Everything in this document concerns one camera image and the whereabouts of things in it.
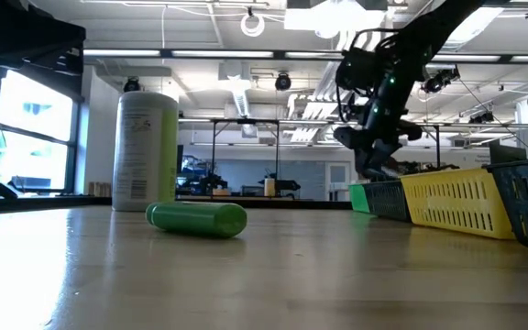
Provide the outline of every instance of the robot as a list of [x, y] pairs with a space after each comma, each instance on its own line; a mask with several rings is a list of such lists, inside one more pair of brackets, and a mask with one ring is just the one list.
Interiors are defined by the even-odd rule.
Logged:
[[[391, 155], [400, 149], [399, 137], [413, 141], [423, 131], [416, 124], [401, 120], [408, 114], [407, 99], [415, 82], [425, 82], [425, 65], [444, 46], [454, 30], [484, 5], [502, 6], [510, 0], [447, 0], [434, 11], [417, 17], [402, 29], [373, 28], [359, 31], [350, 50], [337, 69], [335, 82], [339, 89], [352, 91], [347, 104], [339, 105], [342, 121], [356, 120], [356, 130], [343, 126], [334, 137], [354, 150], [356, 171], [371, 180], [389, 179], [383, 169]], [[368, 32], [392, 32], [374, 51], [354, 47], [358, 36]], [[453, 79], [457, 72], [446, 74]], [[356, 95], [367, 97], [364, 105], [354, 105]]]

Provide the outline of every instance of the dark green basket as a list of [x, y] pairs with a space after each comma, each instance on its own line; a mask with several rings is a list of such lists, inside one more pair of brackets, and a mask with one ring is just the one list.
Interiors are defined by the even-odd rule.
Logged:
[[366, 191], [361, 184], [351, 184], [349, 186], [349, 197], [352, 201], [352, 208], [356, 212], [370, 213], [368, 207], [368, 200], [366, 199]]

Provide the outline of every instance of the ceiling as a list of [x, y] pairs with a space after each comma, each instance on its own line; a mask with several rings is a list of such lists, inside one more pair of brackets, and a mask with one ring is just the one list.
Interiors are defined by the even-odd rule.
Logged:
[[[264, 32], [256, 38], [248, 37], [240, 29], [245, 9], [214, 8], [218, 16], [212, 18], [207, 8], [186, 8], [200, 15], [179, 9], [162, 7], [133, 7], [114, 4], [84, 4], [80, 0], [30, 0], [36, 6], [51, 12], [56, 18], [87, 28], [89, 48], [172, 48], [172, 49], [245, 49], [245, 50], [334, 50], [338, 38], [318, 38], [312, 31], [285, 30], [281, 22], [266, 19]], [[406, 11], [395, 15], [394, 21], [404, 24], [423, 8], [427, 0], [407, 0]], [[283, 15], [286, 0], [268, 0], [270, 10], [258, 13]], [[522, 10], [505, 10], [505, 14], [525, 14]], [[497, 18], [479, 36], [472, 39], [462, 52], [528, 52], [528, 20], [524, 18]], [[186, 95], [181, 98], [181, 108], [187, 116], [212, 114], [232, 104], [230, 92], [213, 89], [218, 80], [220, 60], [105, 60], [95, 62], [98, 71], [123, 83], [120, 72], [128, 66], [167, 66], [172, 69], [177, 83]], [[307, 61], [249, 62], [253, 89], [247, 99], [253, 105], [286, 106], [291, 94], [307, 94], [317, 86], [327, 63]], [[410, 119], [423, 121], [455, 120], [457, 114], [477, 106], [479, 102], [495, 100], [494, 111], [502, 121], [514, 118], [514, 102], [528, 91], [528, 66], [523, 65], [461, 65], [462, 80], [466, 86], [455, 83], [443, 93], [430, 96], [413, 91], [407, 107]], [[292, 90], [276, 92], [276, 74], [286, 71], [292, 78]], [[159, 90], [164, 84], [161, 77], [144, 77], [142, 82], [150, 90]]]

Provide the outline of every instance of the yellow plastic crate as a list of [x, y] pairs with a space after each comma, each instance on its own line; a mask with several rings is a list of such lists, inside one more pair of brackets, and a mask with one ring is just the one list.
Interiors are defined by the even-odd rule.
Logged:
[[486, 170], [416, 174], [401, 181], [414, 224], [514, 239], [499, 190]]

